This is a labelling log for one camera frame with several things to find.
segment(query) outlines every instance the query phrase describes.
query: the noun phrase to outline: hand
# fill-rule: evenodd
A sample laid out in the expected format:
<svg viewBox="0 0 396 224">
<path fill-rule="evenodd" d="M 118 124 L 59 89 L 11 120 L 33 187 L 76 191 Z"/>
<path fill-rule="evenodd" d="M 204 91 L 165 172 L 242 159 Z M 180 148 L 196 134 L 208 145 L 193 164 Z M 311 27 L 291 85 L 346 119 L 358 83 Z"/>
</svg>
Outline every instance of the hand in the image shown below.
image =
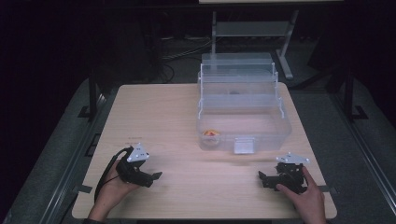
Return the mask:
<svg viewBox="0 0 396 224">
<path fill-rule="evenodd" d="M 132 190 L 138 189 L 135 184 L 125 183 L 119 178 L 116 167 L 120 161 L 114 162 L 108 172 L 105 184 L 102 186 L 93 208 L 88 215 L 89 219 L 104 222 L 108 213 Z"/>
<path fill-rule="evenodd" d="M 276 185 L 276 188 L 294 203 L 297 212 L 306 224 L 326 223 L 324 194 L 320 191 L 306 167 L 303 167 L 303 174 L 308 185 L 306 192 L 299 195 L 281 184 Z"/>
</svg>

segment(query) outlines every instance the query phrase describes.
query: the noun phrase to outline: wooden table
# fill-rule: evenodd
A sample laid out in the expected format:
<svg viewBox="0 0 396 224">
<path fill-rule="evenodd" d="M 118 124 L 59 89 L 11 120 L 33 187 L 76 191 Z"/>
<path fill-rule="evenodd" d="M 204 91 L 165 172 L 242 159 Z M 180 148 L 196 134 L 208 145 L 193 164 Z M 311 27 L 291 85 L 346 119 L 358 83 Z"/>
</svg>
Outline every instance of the wooden table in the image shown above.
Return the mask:
<svg viewBox="0 0 396 224">
<path fill-rule="evenodd" d="M 279 93 L 291 122 L 292 133 L 278 151 L 234 155 L 231 151 L 203 151 L 196 132 L 199 91 L 196 84 L 127 85 L 119 89 L 73 209 L 87 217 L 96 184 L 111 157 L 121 149 L 142 143 L 150 158 L 141 170 L 163 172 L 150 188 L 130 193 L 109 218 L 135 219 L 277 219 L 295 218 L 292 203 L 280 192 L 264 189 L 258 171 L 276 175 L 276 157 L 288 152 L 309 158 L 306 167 L 325 185 L 317 160 L 290 98 L 279 83 Z M 326 217 L 336 216 L 329 193 Z"/>
</svg>

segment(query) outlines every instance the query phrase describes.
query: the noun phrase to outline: stacked plastic bins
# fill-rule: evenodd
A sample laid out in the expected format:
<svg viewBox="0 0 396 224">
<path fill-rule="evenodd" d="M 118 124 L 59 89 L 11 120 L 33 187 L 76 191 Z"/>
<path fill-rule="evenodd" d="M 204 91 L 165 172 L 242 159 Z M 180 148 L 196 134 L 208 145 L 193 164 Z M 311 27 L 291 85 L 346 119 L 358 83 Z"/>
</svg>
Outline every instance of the stacked plastic bins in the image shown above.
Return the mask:
<svg viewBox="0 0 396 224">
<path fill-rule="evenodd" d="M 269 53 L 204 54 L 198 85 L 201 149 L 277 150 L 291 133 Z"/>
</svg>

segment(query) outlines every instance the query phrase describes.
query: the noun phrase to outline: black cable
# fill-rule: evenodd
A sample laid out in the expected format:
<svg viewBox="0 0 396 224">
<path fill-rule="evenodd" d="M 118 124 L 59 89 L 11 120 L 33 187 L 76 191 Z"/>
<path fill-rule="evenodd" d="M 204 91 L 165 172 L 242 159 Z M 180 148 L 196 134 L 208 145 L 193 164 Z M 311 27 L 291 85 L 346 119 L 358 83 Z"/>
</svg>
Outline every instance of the black cable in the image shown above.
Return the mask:
<svg viewBox="0 0 396 224">
<path fill-rule="evenodd" d="M 93 197 L 93 202 L 96 202 L 96 198 L 97 198 L 98 195 L 99 195 L 100 189 L 102 188 L 102 186 L 103 186 L 105 183 L 108 182 L 108 181 L 105 182 L 106 176 L 108 175 L 108 172 L 110 171 L 110 169 L 111 169 L 111 167 L 113 166 L 114 162 L 116 162 L 117 157 L 118 157 L 122 152 L 128 152 L 128 151 L 129 151 L 129 148 L 125 148 L 125 149 L 119 151 L 116 155 L 114 155 L 113 158 L 111 158 L 111 161 L 108 163 L 108 165 L 107 165 L 105 171 L 103 172 L 103 174 L 102 174 L 102 176 L 100 177 L 99 182 L 98 182 L 98 184 L 97 184 L 97 186 L 96 186 L 95 195 L 94 195 L 94 197 Z"/>
<path fill-rule="evenodd" d="M 115 178 L 117 178 L 117 177 L 119 177 L 119 175 L 116 175 L 116 176 L 114 176 L 113 178 L 107 180 L 105 183 L 103 183 L 103 185 L 107 184 L 108 182 L 112 181 L 113 179 L 115 179 Z"/>
<path fill-rule="evenodd" d="M 59 224 L 62 224 L 64 222 L 64 218 L 66 217 L 66 215 L 69 212 L 70 208 L 76 202 L 77 196 L 78 195 L 76 195 L 75 198 L 73 199 L 73 201 L 67 206 L 66 211 L 64 212 L 64 215 L 62 216 L 61 221 L 59 222 Z"/>
</svg>

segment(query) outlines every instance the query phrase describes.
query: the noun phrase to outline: metal stand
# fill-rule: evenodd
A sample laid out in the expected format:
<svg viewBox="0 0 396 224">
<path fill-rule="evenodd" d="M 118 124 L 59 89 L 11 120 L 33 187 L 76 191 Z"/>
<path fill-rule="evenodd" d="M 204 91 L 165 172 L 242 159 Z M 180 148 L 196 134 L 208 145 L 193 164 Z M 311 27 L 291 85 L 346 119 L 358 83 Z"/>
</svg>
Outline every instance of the metal stand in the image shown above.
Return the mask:
<svg viewBox="0 0 396 224">
<path fill-rule="evenodd" d="M 286 79 L 293 79 L 285 55 L 298 13 L 298 10 L 294 10 L 289 21 L 217 21 L 216 12 L 213 12 L 212 53 L 216 53 L 216 38 L 218 36 L 283 36 L 285 42 L 281 49 L 276 50 L 276 55 Z"/>
</svg>

